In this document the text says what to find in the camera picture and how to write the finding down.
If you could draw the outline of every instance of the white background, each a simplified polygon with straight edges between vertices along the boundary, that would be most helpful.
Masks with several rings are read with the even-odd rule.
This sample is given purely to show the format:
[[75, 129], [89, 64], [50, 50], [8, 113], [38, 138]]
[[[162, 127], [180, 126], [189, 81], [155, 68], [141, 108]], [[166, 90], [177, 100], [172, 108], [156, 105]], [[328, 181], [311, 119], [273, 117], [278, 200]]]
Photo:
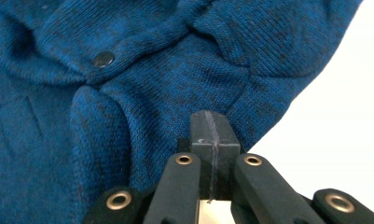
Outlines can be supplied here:
[[[324, 72], [250, 152], [308, 198], [339, 189], [374, 212], [374, 0], [363, 2]], [[229, 205], [201, 202], [200, 223], [234, 223]]]

